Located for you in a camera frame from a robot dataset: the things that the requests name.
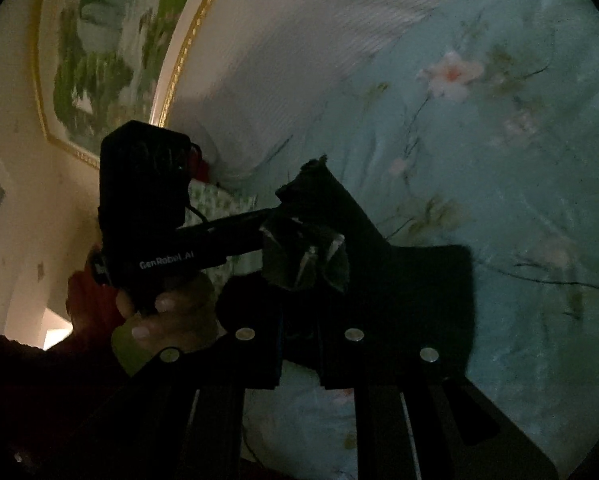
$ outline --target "light blue bedsheet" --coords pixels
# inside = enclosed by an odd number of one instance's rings
[[[394,245],[472,248],[468,377],[570,473],[599,438],[595,6],[448,0],[330,92],[240,191],[275,206],[324,153]]]

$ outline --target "pink flower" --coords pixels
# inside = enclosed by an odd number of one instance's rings
[[[434,97],[444,96],[461,102],[468,97],[467,84],[484,73],[484,66],[477,61],[464,61],[455,52],[449,52],[439,63],[420,70],[418,79],[428,79],[428,91]]]
[[[530,110],[521,108],[503,122],[503,133],[496,136],[490,145],[496,148],[527,148],[539,129]]]
[[[562,236],[542,240],[532,251],[534,259],[556,269],[569,269],[575,261],[574,244]]]
[[[388,173],[392,176],[399,176],[406,171],[408,164],[403,158],[396,158],[388,168]]]

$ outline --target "silver screw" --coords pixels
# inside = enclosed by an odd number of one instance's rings
[[[343,336],[349,341],[358,342],[364,339],[364,332],[362,332],[359,328],[349,328],[343,333]]]
[[[439,359],[439,352],[427,346],[420,350],[420,357],[427,363],[435,363]]]
[[[235,337],[237,337],[240,341],[250,341],[252,338],[256,336],[256,331],[252,328],[245,326],[244,328],[240,328],[235,332]]]
[[[166,348],[160,352],[160,359],[164,363],[174,363],[182,354],[177,348]]]

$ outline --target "white wall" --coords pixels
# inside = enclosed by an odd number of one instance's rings
[[[60,282],[86,256],[75,251],[92,240],[74,237],[97,204],[97,171],[42,133],[30,65],[34,2],[0,7],[0,332],[27,344],[38,344],[49,298],[57,309]]]

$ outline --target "fingernail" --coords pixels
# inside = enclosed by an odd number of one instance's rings
[[[176,307],[176,302],[172,298],[160,298],[155,302],[155,308],[158,312],[170,312]]]
[[[146,339],[150,335],[148,328],[145,326],[136,326],[131,330],[131,333],[135,339]]]

